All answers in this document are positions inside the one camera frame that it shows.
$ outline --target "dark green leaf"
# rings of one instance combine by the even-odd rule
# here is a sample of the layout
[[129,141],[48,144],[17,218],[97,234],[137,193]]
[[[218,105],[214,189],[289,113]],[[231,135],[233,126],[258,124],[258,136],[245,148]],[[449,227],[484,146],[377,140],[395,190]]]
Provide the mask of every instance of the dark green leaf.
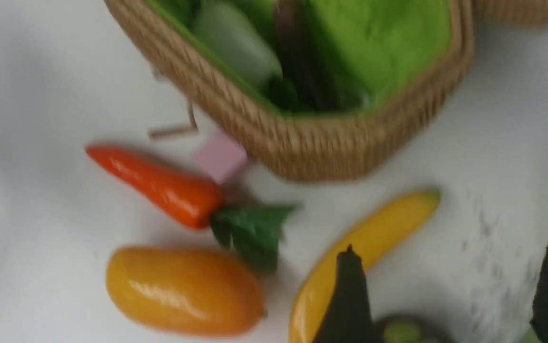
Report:
[[283,221],[294,206],[227,206],[211,218],[215,238],[224,248],[230,241],[250,266],[272,272],[278,263],[278,241]]
[[220,219],[217,214],[211,217],[211,230],[217,240],[217,243],[225,249],[231,248],[232,231],[224,219]]

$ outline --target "yellow banana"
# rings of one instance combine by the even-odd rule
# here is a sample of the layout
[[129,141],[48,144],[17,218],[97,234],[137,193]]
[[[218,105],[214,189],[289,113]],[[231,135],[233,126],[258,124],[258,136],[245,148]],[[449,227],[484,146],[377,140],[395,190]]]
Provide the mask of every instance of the yellow banana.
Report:
[[295,299],[289,323],[289,343],[311,343],[322,322],[335,286],[335,259],[348,245],[361,256],[367,271],[420,225],[439,205],[439,191],[405,194],[350,230],[318,262]]

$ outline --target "wooden stick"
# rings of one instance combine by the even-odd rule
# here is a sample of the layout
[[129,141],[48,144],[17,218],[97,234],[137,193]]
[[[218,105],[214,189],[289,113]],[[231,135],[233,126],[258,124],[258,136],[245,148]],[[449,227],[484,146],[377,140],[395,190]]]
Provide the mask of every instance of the wooden stick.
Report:
[[175,137],[198,132],[198,124],[193,114],[193,104],[187,102],[187,114],[189,115],[189,125],[174,125],[166,128],[156,128],[148,131],[149,139],[157,141],[158,139]]

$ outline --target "yellow mango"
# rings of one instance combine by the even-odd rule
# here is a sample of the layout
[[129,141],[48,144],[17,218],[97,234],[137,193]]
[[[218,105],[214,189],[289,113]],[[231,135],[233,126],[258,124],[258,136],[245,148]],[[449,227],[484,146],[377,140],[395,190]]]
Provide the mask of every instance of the yellow mango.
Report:
[[109,261],[106,283],[126,317],[158,330],[235,336],[264,314],[257,278],[220,251],[121,248]]

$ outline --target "dark purple eggplant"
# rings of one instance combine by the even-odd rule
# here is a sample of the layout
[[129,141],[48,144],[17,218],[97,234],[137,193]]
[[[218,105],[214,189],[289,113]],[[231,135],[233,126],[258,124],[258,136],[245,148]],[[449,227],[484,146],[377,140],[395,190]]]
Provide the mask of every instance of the dark purple eggplant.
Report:
[[337,256],[335,288],[314,343],[378,343],[361,258],[348,247]]
[[335,83],[318,58],[301,0],[277,1],[274,30],[283,76],[293,81],[300,101],[316,111],[339,110]]

